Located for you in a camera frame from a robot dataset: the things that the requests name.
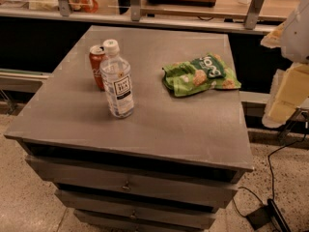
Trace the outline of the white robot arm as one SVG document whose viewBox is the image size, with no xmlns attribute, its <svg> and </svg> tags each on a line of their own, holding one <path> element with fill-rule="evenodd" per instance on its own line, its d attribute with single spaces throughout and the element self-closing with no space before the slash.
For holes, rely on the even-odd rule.
<svg viewBox="0 0 309 232">
<path fill-rule="evenodd" d="M 301 0 L 287 20 L 263 37 L 261 45 L 281 48 L 292 61 L 272 79 L 262 123 L 267 128 L 284 125 L 309 97 L 309 0 Z"/>
</svg>

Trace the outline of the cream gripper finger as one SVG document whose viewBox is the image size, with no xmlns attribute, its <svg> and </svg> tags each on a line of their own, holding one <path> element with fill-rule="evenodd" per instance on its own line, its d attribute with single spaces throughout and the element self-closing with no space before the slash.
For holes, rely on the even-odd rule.
<svg viewBox="0 0 309 232">
<path fill-rule="evenodd" d="M 271 32 L 265 35 L 261 40 L 261 45 L 268 48 L 276 48 L 281 46 L 281 36 L 285 23 L 282 22 L 276 26 Z"/>
<path fill-rule="evenodd" d="M 273 76 L 262 123 L 267 128 L 283 126 L 309 97 L 309 65 L 292 63 Z"/>
</svg>

